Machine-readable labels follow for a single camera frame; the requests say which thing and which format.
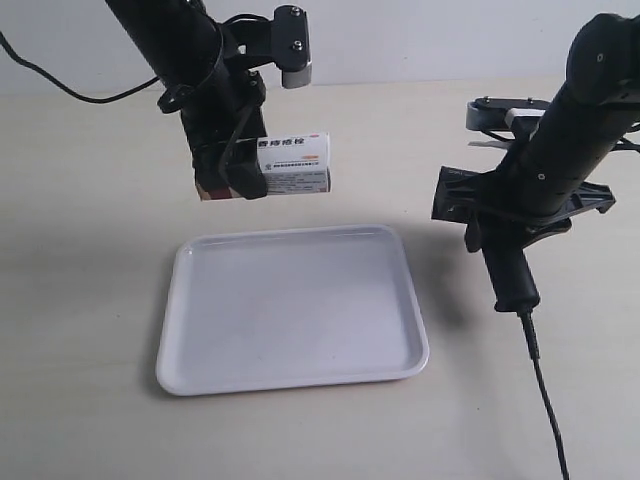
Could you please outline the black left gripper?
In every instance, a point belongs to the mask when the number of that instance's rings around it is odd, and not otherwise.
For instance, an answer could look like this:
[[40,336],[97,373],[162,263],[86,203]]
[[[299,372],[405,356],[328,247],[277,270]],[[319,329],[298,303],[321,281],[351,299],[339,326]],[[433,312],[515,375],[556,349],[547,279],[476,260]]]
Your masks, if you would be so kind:
[[[258,140],[251,139],[265,135],[262,76],[256,71],[231,72],[225,67],[161,68],[157,74],[165,87],[158,107],[165,114],[180,114],[187,144],[194,150],[192,167],[199,199],[229,199],[229,186],[247,200],[266,197]],[[232,146],[226,160],[227,184],[219,164],[224,144],[231,140],[242,141]]]

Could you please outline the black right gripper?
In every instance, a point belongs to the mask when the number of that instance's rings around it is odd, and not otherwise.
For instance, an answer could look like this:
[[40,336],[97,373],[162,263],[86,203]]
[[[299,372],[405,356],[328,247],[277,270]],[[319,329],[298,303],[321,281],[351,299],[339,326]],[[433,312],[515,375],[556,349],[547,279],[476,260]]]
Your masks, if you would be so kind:
[[566,218],[604,214],[614,205],[608,186],[586,181],[599,162],[595,146],[567,138],[536,134],[514,141],[493,171],[442,167],[435,219],[470,220],[464,234],[469,253],[490,246],[525,249],[567,233],[572,221]]

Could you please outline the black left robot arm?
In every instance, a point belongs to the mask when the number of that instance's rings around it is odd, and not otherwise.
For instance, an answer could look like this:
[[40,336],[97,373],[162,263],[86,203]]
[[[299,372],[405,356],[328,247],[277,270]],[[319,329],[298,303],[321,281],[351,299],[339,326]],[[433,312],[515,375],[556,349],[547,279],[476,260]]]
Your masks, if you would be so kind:
[[180,115],[200,198],[265,197],[257,141],[266,91],[258,74],[226,64],[223,27],[199,1],[108,6],[165,88],[159,109]]

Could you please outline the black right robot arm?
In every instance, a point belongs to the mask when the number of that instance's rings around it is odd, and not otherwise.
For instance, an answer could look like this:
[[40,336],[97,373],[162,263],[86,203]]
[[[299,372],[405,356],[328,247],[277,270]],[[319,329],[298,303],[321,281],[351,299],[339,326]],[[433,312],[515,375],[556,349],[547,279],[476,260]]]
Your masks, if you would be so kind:
[[573,40],[552,101],[468,103],[467,129],[514,138],[491,171],[441,168],[432,217],[467,225],[467,247],[477,251],[489,227],[504,224],[531,244],[585,211],[604,213],[615,198],[587,178],[638,121],[639,20],[598,14]]

